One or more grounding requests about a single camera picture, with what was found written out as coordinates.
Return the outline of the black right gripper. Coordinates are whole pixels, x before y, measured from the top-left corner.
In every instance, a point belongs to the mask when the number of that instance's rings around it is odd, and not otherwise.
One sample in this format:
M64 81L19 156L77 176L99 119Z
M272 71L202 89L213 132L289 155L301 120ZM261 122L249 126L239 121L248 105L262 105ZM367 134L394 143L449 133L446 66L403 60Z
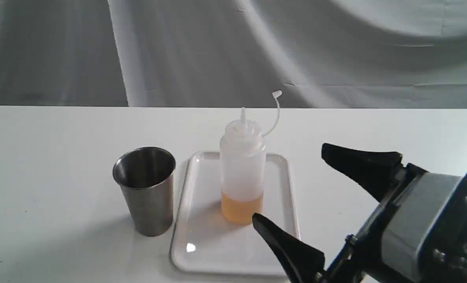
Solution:
M380 283L467 283L467 188L458 189L425 242L423 278L411 282L381 260L381 237L399 207L401 195L426 170L402 165L399 152L365 152L324 143L321 158L349 177L375 200L377 208L345 245L324 274L325 255L254 213L254 229L268 244L291 283L359 283L365 275Z

